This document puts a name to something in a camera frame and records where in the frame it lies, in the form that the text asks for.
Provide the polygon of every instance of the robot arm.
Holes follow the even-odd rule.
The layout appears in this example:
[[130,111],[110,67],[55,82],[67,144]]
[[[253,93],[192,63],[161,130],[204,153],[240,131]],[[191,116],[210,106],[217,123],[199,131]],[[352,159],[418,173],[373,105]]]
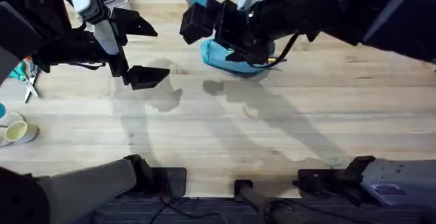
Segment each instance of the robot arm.
[[359,43],[431,61],[436,36],[436,0],[261,0],[238,10],[235,3],[194,3],[183,15],[180,34],[188,44],[209,37],[233,51],[228,61],[268,62],[268,45],[287,35],[310,42],[323,31]]
[[[64,1],[80,15],[83,24],[73,29]],[[49,73],[50,66],[67,63],[89,69],[109,64],[112,76],[122,77],[132,89],[156,86],[169,70],[134,66],[129,68],[123,52],[127,34],[157,36],[139,13],[114,8],[102,0],[0,0],[1,81],[26,56]],[[86,22],[94,32],[86,31]],[[88,65],[101,63],[100,66]]]

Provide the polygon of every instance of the floor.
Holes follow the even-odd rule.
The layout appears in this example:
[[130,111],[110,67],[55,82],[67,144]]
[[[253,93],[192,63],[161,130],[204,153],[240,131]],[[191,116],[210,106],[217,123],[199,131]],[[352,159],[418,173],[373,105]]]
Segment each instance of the floor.
[[[420,223],[421,218],[436,214],[422,208],[378,208],[374,206],[357,208],[342,199],[320,200],[307,198],[304,201],[299,201],[304,202],[310,207],[341,213],[347,217],[366,221],[367,223]],[[140,195],[127,195],[99,208],[93,215],[93,224],[149,223],[161,207],[162,205],[156,199],[147,199]],[[262,223],[259,215],[250,206],[236,203],[232,199],[192,199],[186,204],[177,206],[177,208],[189,214],[220,212],[227,217],[229,224]],[[293,206],[293,208],[302,218],[314,223],[350,223],[349,221],[312,212],[298,206]],[[223,221],[219,217],[191,220],[172,210],[166,209],[154,223],[223,223]]]

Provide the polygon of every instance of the wood grain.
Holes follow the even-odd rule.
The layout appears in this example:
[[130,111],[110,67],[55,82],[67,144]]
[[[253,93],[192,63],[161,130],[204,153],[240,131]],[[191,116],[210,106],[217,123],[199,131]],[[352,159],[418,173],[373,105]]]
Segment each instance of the wood grain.
[[159,37],[130,36],[129,64],[167,67],[170,77],[132,91],[108,68],[60,65],[41,74],[43,97],[27,105],[24,85],[5,81],[0,101],[41,134],[0,148],[1,166],[57,174],[138,153],[152,166],[186,167],[188,196],[230,197],[235,179],[250,178],[267,194],[298,197],[290,181],[300,168],[344,167],[357,155],[436,158],[428,65],[321,35],[242,79],[203,64],[200,43],[184,43],[184,0],[132,1]]

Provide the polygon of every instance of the white mug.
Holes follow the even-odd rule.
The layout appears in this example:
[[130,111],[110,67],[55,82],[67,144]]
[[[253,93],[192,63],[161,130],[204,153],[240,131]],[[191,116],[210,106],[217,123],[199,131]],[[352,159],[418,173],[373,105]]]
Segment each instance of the white mug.
[[6,142],[30,142],[37,133],[36,125],[30,125],[24,121],[16,121],[9,125],[5,133]]

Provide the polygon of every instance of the label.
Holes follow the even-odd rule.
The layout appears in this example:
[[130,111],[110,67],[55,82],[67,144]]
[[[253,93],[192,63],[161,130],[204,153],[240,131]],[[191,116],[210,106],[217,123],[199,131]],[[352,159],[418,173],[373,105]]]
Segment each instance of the label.
[[371,187],[380,195],[405,195],[406,192],[396,184],[372,184]]

